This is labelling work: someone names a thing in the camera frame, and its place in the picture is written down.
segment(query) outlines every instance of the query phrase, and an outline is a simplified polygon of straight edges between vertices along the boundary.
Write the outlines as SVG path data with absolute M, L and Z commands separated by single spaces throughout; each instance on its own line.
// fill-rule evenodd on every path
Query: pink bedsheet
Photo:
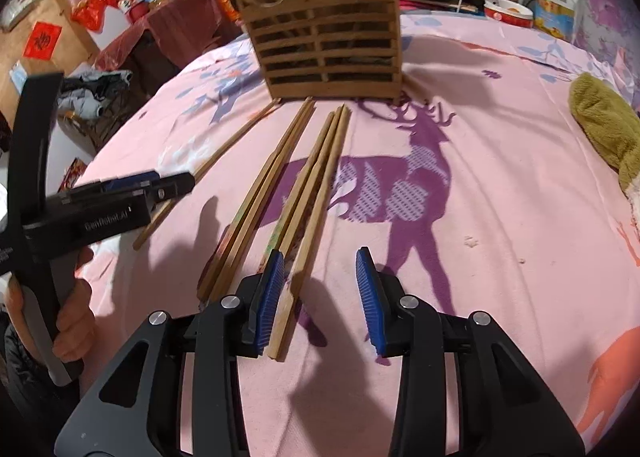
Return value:
M 491 313 L 589 448 L 640 379 L 640 241 L 616 174 L 567 101 L 581 72 L 612 85 L 616 73 L 549 36 L 481 18 L 404 15 L 402 34 L 413 99 L 348 102 L 335 194 L 287 360 L 239 362 L 252 455 L 387 455 L 401 360 L 376 358 L 366 340 L 354 276 L 363 245 L 438 310 Z M 193 171 L 268 101 L 250 43 L 216 49 L 167 83 L 83 180 Z M 238 281 L 257 270 L 295 172 L 340 103 L 318 102 Z M 200 272 L 299 106 L 286 103 L 249 132 L 141 251 L 130 247 L 135 233 L 94 246 L 84 275 L 99 337 L 84 387 L 150 312 L 197 311 Z M 452 451 L 453 414 L 449 422 Z

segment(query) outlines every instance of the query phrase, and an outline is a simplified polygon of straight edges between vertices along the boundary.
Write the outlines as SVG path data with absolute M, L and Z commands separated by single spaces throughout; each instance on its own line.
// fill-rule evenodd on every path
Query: bowl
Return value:
M 533 12 L 517 2 L 510 0 L 484 0 L 484 14 L 512 26 L 533 27 Z

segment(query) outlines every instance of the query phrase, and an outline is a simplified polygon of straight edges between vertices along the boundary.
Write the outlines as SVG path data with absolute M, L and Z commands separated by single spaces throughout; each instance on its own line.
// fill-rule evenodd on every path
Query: food package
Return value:
M 89 31 L 102 32 L 106 0 L 70 0 L 71 20 L 82 24 Z
M 33 9 L 36 0 L 9 0 L 2 9 L 0 25 L 5 32 L 11 31 Z
M 222 7 L 222 9 L 226 13 L 226 16 L 229 17 L 229 19 L 232 22 L 235 22 L 235 23 L 240 22 L 241 20 L 240 13 L 238 13 L 236 9 L 233 7 L 231 0 L 218 0 L 218 4 Z

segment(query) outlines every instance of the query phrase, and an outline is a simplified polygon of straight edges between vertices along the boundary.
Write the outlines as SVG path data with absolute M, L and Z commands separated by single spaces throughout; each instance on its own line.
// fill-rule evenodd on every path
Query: black jacket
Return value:
M 78 381 L 55 386 L 46 367 L 31 358 L 11 324 L 4 333 L 4 355 L 6 392 L 12 401 L 0 397 L 0 455 L 52 456 L 56 437 L 80 400 Z M 5 396 L 4 387 L 0 389 Z

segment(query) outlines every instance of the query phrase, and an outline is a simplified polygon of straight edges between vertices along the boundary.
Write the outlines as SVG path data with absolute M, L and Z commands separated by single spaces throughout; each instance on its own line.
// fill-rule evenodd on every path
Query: green plush toy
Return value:
M 581 74 L 571 85 L 569 107 L 593 148 L 618 172 L 639 225 L 640 118 L 619 94 L 590 74 Z

